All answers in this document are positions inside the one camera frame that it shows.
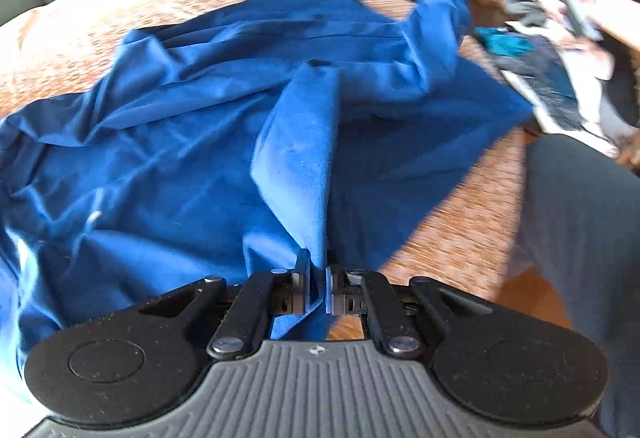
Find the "person's grey trousers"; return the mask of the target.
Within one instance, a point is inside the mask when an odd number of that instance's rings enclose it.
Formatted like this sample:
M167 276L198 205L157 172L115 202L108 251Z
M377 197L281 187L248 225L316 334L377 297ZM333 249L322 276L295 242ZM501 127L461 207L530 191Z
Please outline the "person's grey trousers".
M573 328L608 359L600 427L638 436L638 177L573 138L539 137L526 150L518 250L559 293Z

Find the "pile of clothes at right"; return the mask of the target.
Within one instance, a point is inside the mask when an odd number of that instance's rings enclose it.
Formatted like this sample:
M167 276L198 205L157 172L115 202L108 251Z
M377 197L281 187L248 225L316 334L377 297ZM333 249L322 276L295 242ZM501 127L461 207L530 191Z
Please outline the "pile of clothes at right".
M533 106L538 132L566 135L615 158L639 163L639 131L605 91L614 58L578 0L502 0L503 26L474 36L506 83Z

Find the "blue shirt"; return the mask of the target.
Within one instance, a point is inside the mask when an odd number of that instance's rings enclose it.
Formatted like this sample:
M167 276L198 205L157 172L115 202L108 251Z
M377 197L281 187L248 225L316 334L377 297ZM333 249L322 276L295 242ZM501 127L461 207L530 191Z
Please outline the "blue shirt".
M381 267L529 103L463 58L466 0L248 0L130 32L91 90L1 123L1 369L205 276Z

